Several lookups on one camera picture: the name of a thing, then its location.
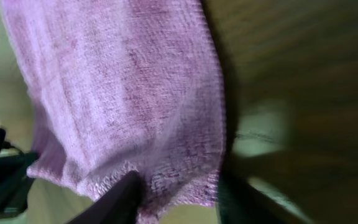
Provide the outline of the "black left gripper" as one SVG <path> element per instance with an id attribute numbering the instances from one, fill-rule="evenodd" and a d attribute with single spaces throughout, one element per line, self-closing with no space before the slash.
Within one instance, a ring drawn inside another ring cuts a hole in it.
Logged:
<path id="1" fill-rule="evenodd" d="M 0 128 L 0 218 L 16 217 L 27 209 L 27 194 L 34 183 L 27 168 L 37 159 L 37 153 L 24 153 L 7 141 L 6 130 Z"/>

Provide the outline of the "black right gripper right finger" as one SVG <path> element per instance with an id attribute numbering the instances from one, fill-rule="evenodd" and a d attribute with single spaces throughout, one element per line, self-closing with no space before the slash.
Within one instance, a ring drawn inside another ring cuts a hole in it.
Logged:
<path id="1" fill-rule="evenodd" d="M 219 176 L 217 198 L 220 224 L 304 223 L 231 174 Z"/>

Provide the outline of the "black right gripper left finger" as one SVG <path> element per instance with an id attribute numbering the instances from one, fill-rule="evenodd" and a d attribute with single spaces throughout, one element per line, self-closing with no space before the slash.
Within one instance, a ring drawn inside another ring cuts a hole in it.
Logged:
<path id="1" fill-rule="evenodd" d="M 142 181 L 136 171 L 130 171 L 68 224 L 135 224 L 141 200 Z"/>

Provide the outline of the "purple cloth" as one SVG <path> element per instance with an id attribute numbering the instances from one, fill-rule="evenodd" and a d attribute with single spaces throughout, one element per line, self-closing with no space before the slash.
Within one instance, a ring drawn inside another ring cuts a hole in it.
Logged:
<path id="1" fill-rule="evenodd" d="M 34 106 L 27 174 L 98 200 L 130 171 L 138 223 L 212 207 L 226 149 L 223 78 L 195 0 L 3 0 Z"/>

